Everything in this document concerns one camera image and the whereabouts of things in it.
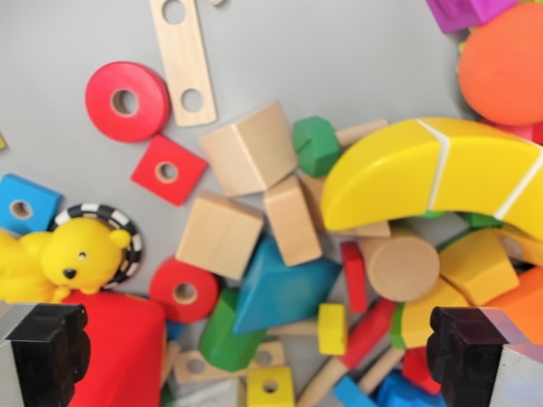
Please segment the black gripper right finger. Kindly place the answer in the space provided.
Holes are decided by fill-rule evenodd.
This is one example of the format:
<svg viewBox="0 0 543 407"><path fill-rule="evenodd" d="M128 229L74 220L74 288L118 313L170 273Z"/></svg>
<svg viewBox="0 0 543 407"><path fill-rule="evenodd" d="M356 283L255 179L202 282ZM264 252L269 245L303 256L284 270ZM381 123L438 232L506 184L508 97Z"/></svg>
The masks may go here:
<svg viewBox="0 0 543 407"><path fill-rule="evenodd" d="M541 406L542 346L502 310L435 307L427 362L449 406Z"/></svg>

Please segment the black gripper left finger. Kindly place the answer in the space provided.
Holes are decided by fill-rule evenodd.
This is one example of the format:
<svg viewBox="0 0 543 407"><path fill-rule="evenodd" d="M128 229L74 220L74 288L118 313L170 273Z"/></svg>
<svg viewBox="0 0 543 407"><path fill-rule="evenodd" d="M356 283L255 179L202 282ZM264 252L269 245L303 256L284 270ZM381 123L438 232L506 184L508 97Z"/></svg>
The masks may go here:
<svg viewBox="0 0 543 407"><path fill-rule="evenodd" d="M81 304L1 304L1 405L67 406L85 376L90 339Z"/></svg>

